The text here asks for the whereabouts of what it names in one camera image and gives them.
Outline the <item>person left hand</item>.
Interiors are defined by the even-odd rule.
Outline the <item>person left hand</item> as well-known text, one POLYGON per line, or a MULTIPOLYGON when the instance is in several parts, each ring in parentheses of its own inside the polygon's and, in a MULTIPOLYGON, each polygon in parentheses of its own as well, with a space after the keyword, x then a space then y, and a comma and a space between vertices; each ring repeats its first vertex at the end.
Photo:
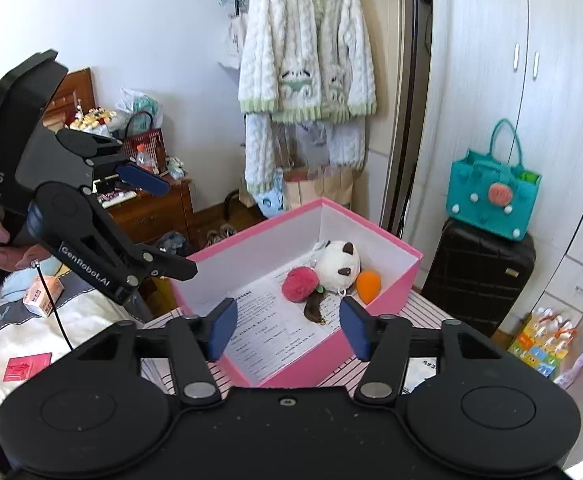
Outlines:
POLYGON ((0 269, 7 272, 20 271, 34 262, 42 262, 49 257, 50 253, 41 245, 11 246, 9 233, 0 223, 0 269))

